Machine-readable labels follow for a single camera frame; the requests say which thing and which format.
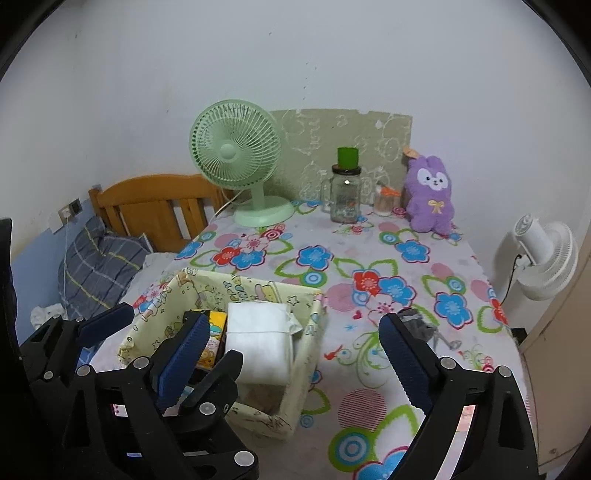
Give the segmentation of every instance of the floral tablecloth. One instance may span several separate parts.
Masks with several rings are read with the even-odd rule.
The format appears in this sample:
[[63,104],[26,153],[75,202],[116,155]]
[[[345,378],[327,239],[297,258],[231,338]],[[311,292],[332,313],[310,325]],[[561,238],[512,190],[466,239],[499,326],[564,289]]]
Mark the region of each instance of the floral tablecloth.
[[[460,232],[415,233],[399,210],[383,218],[365,207],[356,224],[340,225],[316,202],[295,207],[292,218],[269,228],[218,218],[170,268],[240,272],[325,293],[328,327],[300,428],[288,443],[240,432],[259,455],[261,479],[390,475],[424,418],[409,404],[378,340],[380,318],[403,307],[412,305],[438,327],[442,339],[429,343],[439,357],[484,371],[507,365],[525,397],[500,302]],[[265,298],[264,291],[259,295]],[[149,300],[140,299],[140,309]],[[450,477],[466,429],[460,423],[440,478]]]

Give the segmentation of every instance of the green lid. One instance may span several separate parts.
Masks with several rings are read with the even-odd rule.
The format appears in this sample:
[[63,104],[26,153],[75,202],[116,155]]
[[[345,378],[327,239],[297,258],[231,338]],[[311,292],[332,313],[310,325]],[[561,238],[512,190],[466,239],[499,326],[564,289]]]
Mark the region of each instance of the green lid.
[[352,170],[359,167],[359,150],[355,147],[339,147],[336,149],[339,168]]

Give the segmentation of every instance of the purple plush toy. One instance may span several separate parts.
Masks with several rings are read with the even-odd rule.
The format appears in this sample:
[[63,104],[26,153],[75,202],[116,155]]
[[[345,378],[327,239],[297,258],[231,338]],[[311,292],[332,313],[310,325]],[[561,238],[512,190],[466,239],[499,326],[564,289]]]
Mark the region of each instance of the purple plush toy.
[[410,226],[416,232],[450,235],[452,232],[452,181],[438,157],[409,156],[409,168],[404,186],[411,199],[407,212]]

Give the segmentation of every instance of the blue gripper pad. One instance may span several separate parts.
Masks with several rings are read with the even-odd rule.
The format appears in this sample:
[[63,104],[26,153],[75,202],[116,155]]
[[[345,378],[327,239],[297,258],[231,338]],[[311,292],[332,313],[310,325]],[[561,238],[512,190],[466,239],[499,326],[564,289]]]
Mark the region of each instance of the blue gripper pad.
[[120,303],[106,312],[81,322],[76,342],[80,346],[90,348],[130,325],[134,321],[134,316],[134,308],[131,305]]
[[210,329],[207,315],[202,314],[192,327],[188,324],[185,324],[185,326],[189,327],[190,331],[176,348],[158,377],[156,406],[161,411],[172,407],[178,402],[187,381],[189,381],[193,370],[195,370],[195,365],[197,365],[209,341]]
[[379,321],[378,334],[382,348],[394,367],[410,403],[427,415],[433,406],[429,395],[429,376],[417,356],[388,315]]

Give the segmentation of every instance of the fabric storage basket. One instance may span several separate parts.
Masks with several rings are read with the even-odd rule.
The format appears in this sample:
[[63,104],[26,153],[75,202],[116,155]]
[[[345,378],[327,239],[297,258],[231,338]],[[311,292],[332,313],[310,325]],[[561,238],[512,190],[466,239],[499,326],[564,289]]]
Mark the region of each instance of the fabric storage basket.
[[304,329],[278,413],[268,415],[235,403],[226,418],[253,432],[287,440],[298,425],[324,335],[323,295],[317,288],[185,268],[136,318],[119,347],[119,358],[129,365],[139,356],[151,356],[163,340],[181,329],[188,310],[226,312],[230,302],[252,300],[289,303]]

